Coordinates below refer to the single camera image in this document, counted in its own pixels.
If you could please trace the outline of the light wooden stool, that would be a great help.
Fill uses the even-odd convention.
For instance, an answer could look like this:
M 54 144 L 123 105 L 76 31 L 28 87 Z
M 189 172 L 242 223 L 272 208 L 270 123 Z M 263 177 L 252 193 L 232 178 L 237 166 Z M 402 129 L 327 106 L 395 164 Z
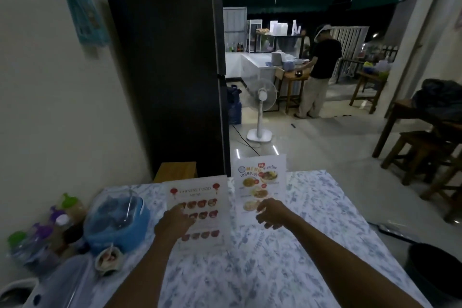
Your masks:
M 177 180 L 197 178 L 196 162 L 163 162 L 153 180 L 153 183 L 163 183 Z

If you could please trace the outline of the green cap clear bottle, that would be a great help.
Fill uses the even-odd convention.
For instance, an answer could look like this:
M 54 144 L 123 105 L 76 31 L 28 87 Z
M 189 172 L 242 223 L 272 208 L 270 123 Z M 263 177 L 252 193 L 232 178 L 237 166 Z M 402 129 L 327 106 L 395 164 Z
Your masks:
M 10 257 L 25 266 L 31 262 L 35 237 L 25 231 L 17 231 L 9 235 L 7 239 Z

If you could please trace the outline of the white appliance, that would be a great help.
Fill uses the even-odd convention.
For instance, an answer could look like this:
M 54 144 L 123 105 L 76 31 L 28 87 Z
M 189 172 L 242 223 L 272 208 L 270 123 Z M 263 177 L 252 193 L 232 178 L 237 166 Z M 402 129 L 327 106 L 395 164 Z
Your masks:
M 0 308 L 38 308 L 40 290 L 36 277 L 11 282 L 0 289 Z

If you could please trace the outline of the white standing fan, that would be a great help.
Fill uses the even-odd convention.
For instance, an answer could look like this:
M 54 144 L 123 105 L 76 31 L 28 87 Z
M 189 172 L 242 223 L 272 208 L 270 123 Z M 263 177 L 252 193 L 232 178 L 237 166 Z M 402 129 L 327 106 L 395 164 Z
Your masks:
M 278 90 L 274 84 L 264 78 L 252 77 L 247 84 L 249 107 L 257 111 L 257 124 L 248 131 L 246 139 L 251 142 L 268 143 L 273 134 L 263 126 L 263 112 L 271 109 L 278 98 Z

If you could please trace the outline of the white counter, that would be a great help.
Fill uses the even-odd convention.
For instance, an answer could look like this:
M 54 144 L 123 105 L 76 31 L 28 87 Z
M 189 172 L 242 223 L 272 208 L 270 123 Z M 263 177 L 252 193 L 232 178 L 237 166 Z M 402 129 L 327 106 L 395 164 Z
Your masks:
M 257 79 L 265 79 L 279 87 L 280 77 L 284 74 L 278 66 L 267 66 L 270 62 L 270 53 L 226 52 L 226 82 L 249 84 Z

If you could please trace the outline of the person's right hand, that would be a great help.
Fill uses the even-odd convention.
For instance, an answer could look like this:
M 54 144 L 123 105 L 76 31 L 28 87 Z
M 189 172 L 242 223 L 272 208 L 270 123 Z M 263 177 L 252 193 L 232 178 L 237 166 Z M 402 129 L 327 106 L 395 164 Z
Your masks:
M 259 224 L 264 224 L 266 229 L 272 228 L 274 230 L 286 228 L 292 230 L 294 221 L 297 215 L 287 208 L 282 201 L 273 198 L 264 199 L 268 202 L 265 212 L 256 216 Z

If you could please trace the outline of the person's left forearm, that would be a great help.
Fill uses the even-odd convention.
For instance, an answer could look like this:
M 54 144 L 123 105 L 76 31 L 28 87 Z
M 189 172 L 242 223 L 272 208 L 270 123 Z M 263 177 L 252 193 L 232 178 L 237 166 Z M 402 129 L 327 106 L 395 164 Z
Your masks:
M 156 236 L 104 308 L 158 308 L 165 270 L 177 239 Z

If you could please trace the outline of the blue gas cylinder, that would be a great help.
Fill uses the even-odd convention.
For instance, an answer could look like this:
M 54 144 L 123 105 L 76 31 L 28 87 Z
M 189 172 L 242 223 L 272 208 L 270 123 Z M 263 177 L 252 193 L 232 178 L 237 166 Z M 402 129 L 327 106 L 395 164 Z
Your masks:
M 240 101 L 241 92 L 241 89 L 235 84 L 227 87 L 229 125 L 242 123 L 242 103 Z

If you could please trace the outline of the black bin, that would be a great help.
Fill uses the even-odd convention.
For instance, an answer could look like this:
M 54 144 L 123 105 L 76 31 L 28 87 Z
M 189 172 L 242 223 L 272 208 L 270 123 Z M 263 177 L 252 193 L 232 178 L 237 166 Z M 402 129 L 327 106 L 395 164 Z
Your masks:
M 404 270 L 434 308 L 462 303 L 462 262 L 442 249 L 413 243 Z

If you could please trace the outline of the red lantern menu stand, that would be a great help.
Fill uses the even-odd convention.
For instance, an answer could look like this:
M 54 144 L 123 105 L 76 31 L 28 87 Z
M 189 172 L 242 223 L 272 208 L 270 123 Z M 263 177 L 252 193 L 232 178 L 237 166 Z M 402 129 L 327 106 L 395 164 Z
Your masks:
M 176 243 L 181 254 L 217 253 L 231 243 L 231 203 L 226 175 L 164 182 L 166 206 L 183 204 L 195 223 Z

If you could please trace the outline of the blue container with clear lid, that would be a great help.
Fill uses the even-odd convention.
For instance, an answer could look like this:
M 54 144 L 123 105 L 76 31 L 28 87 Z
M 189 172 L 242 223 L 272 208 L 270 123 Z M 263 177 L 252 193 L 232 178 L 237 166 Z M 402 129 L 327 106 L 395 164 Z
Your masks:
M 105 190 L 88 211 L 84 238 L 94 256 L 111 246 L 130 253 L 144 242 L 150 220 L 147 202 L 133 188 Z

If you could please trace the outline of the dark wooden stool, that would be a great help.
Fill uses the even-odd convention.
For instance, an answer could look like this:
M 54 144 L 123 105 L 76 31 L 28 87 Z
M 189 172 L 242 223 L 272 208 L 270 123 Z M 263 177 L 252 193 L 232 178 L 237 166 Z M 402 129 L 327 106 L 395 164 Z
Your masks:
M 409 186 L 419 175 L 424 176 L 425 183 L 430 183 L 439 167 L 446 163 L 457 146 L 457 143 L 447 141 L 434 132 L 402 132 L 382 162 L 381 168 L 397 166 L 404 172 L 401 178 L 404 186 Z
M 462 216 L 462 184 L 460 186 L 449 185 L 458 172 L 462 173 L 462 159 L 449 157 L 449 168 L 420 195 L 420 198 L 425 201 L 430 200 L 436 194 L 440 195 L 450 207 L 443 218 L 449 224 L 457 223 L 458 217 Z

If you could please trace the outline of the green cap sauce bottle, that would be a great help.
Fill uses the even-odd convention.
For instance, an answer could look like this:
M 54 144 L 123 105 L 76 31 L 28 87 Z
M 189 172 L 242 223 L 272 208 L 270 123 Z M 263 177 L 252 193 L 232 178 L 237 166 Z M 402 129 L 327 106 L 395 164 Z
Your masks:
M 81 200 L 67 193 L 62 194 L 61 209 L 67 213 L 74 223 L 84 222 L 87 216 L 87 208 Z

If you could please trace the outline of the white slatted gate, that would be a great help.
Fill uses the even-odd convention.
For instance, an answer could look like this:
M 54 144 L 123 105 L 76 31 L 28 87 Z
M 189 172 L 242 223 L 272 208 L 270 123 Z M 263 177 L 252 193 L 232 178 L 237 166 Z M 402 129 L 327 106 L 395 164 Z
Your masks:
M 362 51 L 365 39 L 369 31 L 369 26 L 333 26 L 330 34 L 335 40 L 341 43 L 342 55 L 337 60 L 332 79 L 335 83 L 339 82 L 344 68 L 348 64 L 360 64 L 357 60 L 359 53 Z

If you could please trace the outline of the small wooden side table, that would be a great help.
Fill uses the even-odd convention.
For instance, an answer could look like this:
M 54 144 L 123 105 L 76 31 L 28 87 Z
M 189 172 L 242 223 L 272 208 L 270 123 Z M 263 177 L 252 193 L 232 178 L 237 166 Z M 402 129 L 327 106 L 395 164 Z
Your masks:
M 303 86 L 309 79 L 310 70 L 296 69 L 285 71 L 281 67 L 275 68 L 274 85 L 277 89 L 276 104 L 278 110 L 283 99 L 286 100 L 285 113 L 289 114 L 292 108 L 298 108 L 302 101 Z

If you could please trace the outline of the purple cap sauce bottle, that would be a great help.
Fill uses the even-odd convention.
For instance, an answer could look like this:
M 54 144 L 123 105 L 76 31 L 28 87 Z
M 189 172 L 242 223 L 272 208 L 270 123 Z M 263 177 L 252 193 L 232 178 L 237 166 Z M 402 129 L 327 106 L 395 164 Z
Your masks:
M 64 241 L 64 231 L 73 225 L 72 219 L 69 215 L 57 206 L 50 207 L 49 226 L 53 230 L 49 236 L 49 242 L 52 250 L 61 255 L 68 248 L 66 241 Z

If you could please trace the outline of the dark wooden table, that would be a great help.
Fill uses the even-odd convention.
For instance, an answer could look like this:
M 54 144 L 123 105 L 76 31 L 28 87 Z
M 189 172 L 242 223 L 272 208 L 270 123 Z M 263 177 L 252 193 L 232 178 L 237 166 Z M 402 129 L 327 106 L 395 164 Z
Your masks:
M 442 133 L 443 137 L 447 137 L 451 142 L 462 144 L 462 123 L 449 122 L 437 117 L 435 114 L 415 108 L 412 106 L 410 99 L 397 100 L 391 108 L 390 115 L 373 150 L 373 158 L 380 156 L 395 123 L 399 119 L 422 120 L 431 124 L 438 132 Z

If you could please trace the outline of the orange food photo menu stand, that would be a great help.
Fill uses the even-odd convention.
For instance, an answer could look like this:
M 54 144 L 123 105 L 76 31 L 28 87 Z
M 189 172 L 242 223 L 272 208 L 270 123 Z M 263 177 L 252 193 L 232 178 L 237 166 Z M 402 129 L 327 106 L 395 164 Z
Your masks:
M 242 157 L 234 162 L 237 225 L 257 225 L 257 207 L 264 199 L 286 200 L 286 171 L 285 154 Z

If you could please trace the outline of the white metal shelf frame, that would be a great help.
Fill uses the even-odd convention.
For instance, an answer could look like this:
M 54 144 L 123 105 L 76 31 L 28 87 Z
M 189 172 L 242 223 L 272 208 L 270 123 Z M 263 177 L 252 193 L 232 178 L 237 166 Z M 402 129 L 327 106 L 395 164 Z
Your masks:
M 262 19 L 250 19 L 247 21 L 246 38 L 247 38 L 247 52 L 261 52 L 262 35 L 260 29 L 263 27 Z

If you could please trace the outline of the blue wall poster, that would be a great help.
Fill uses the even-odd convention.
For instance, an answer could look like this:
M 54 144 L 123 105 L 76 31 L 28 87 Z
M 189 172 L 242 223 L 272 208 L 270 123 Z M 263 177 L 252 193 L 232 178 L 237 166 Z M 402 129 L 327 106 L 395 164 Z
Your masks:
M 93 0 L 66 1 L 79 42 L 84 46 L 107 46 L 109 35 Z

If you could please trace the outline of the person's right forearm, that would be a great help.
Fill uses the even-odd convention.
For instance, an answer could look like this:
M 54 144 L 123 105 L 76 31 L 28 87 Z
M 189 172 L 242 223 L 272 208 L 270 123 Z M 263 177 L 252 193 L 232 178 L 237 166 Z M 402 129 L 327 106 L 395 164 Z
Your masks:
M 284 226 L 316 265 L 341 308 L 423 308 L 354 253 L 292 211 Z

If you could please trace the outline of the small condiment bowl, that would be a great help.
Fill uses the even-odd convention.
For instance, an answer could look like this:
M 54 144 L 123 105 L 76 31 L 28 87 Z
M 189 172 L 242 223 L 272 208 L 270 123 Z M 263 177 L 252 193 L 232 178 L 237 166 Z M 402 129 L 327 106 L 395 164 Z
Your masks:
M 101 277 L 114 275 L 121 271 L 124 257 L 124 253 L 112 243 L 96 257 L 95 270 Z

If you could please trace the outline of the black bag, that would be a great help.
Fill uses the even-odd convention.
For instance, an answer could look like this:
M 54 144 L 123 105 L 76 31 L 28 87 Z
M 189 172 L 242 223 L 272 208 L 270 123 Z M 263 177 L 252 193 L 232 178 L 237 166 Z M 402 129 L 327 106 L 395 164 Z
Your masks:
M 411 102 L 414 108 L 442 121 L 462 124 L 462 85 L 455 81 L 425 79 Z

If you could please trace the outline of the black refrigerator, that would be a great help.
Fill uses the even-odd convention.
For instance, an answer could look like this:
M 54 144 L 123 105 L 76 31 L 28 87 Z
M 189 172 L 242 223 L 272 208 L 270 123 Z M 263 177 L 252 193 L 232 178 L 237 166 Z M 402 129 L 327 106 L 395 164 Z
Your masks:
M 153 174 L 231 176 L 222 0 L 107 0 Z

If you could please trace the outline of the blue floral tablecloth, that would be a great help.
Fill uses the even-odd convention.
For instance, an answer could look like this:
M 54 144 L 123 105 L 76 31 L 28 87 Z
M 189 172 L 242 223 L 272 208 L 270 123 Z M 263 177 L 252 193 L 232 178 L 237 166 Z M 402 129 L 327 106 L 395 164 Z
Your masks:
M 386 276 L 423 307 L 432 305 L 325 170 L 286 174 L 285 204 Z M 234 181 L 228 178 L 231 245 L 224 252 L 172 254 L 160 308 L 339 308 L 294 236 L 286 229 L 237 226 Z

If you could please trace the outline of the white box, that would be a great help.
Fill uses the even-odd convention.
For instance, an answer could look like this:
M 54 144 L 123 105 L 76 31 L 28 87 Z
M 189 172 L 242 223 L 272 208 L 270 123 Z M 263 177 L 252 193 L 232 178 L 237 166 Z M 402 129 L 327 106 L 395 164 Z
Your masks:
M 270 21 L 269 35 L 271 36 L 287 36 L 288 23 L 280 23 L 277 20 Z

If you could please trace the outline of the person's left hand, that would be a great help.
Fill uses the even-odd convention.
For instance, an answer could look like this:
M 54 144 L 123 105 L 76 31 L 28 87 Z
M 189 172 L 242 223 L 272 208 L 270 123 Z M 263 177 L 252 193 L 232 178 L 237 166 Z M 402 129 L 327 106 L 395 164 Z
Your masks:
M 160 247 L 172 248 L 176 241 L 185 235 L 194 223 L 195 220 L 189 216 L 175 216 L 172 207 L 165 211 L 154 227 L 154 244 Z

